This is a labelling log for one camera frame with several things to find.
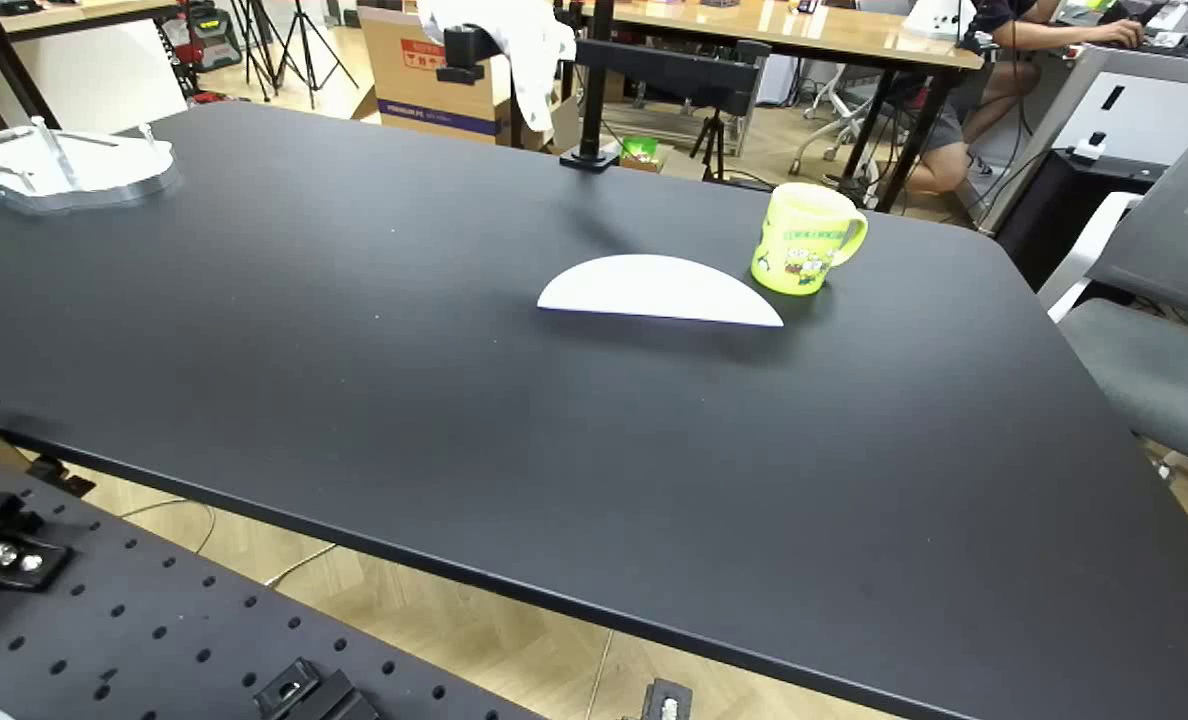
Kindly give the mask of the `seated person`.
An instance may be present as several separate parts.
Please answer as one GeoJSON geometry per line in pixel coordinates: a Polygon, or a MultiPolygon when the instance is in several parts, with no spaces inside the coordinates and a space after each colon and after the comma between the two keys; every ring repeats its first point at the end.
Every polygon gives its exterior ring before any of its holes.
{"type": "Polygon", "coordinates": [[[1040,51],[1076,51],[1085,45],[1135,49],[1142,22],[1056,24],[1060,0],[972,0],[972,38],[997,45],[997,60],[959,82],[936,109],[922,161],[908,167],[908,199],[956,195],[970,180],[970,153],[982,134],[1007,115],[1007,109],[1037,86],[1040,51]]]}

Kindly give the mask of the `grey office chair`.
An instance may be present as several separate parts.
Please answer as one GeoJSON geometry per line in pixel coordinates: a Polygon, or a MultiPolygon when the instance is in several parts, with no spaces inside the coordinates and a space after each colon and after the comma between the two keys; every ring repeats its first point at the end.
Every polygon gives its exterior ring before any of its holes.
{"type": "Polygon", "coordinates": [[[1110,194],[1037,302],[1128,430],[1188,455],[1188,149],[1110,194]]]}

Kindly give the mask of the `wooden work table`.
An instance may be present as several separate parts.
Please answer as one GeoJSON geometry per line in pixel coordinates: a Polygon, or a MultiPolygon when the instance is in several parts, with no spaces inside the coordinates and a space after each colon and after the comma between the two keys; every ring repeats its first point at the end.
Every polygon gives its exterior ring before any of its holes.
{"type": "Polygon", "coordinates": [[[930,38],[892,12],[833,7],[830,0],[814,0],[809,12],[802,12],[795,0],[555,0],[555,7],[572,22],[607,12],[607,28],[702,38],[715,45],[762,41],[785,56],[874,63],[880,69],[877,102],[887,102],[895,71],[922,71],[926,103],[911,113],[908,141],[885,177],[877,207],[887,207],[905,194],[908,167],[943,95],[984,69],[984,56],[952,38],[930,38]]]}

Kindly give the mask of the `white half-round plate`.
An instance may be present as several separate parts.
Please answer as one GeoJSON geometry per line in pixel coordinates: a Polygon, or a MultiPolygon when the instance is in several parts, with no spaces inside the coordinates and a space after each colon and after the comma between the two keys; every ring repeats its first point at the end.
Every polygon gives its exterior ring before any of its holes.
{"type": "Polygon", "coordinates": [[[702,322],[781,328],[785,315],[743,279],[683,258],[598,258],[555,271],[538,304],[543,311],[702,322]]]}

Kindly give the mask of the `cardboard box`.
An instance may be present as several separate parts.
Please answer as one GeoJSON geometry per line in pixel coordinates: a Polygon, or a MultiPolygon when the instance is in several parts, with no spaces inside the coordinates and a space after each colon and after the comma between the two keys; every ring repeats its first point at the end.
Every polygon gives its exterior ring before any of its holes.
{"type": "Polygon", "coordinates": [[[513,103],[506,56],[486,60],[476,86],[453,86],[442,82],[446,49],[426,38],[412,7],[361,6],[357,17],[373,63],[373,93],[361,102],[361,115],[473,143],[539,143],[539,134],[513,103]]]}

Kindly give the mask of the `black perforated mounting board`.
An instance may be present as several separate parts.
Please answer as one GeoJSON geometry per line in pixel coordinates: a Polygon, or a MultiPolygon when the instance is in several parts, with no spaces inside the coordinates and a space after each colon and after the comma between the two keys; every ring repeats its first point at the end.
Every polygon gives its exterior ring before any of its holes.
{"type": "Polygon", "coordinates": [[[532,720],[94,510],[0,440],[0,720],[532,720]]]}

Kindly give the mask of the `yellow green mug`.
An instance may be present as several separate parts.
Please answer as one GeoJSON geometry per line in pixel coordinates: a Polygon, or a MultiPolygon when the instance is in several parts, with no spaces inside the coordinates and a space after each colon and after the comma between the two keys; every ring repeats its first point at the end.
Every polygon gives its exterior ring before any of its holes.
{"type": "Polygon", "coordinates": [[[870,242],[870,215],[826,184],[775,184],[747,271],[775,298],[816,298],[870,242]]]}

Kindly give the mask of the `white cloth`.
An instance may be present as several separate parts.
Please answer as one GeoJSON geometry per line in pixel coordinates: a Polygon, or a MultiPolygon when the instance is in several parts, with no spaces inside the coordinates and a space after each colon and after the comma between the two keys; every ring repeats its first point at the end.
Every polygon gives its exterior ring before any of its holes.
{"type": "Polygon", "coordinates": [[[442,82],[476,86],[481,63],[506,56],[522,121],[554,135],[555,69],[575,56],[575,33],[554,0],[416,0],[416,17],[446,51],[442,82]]]}

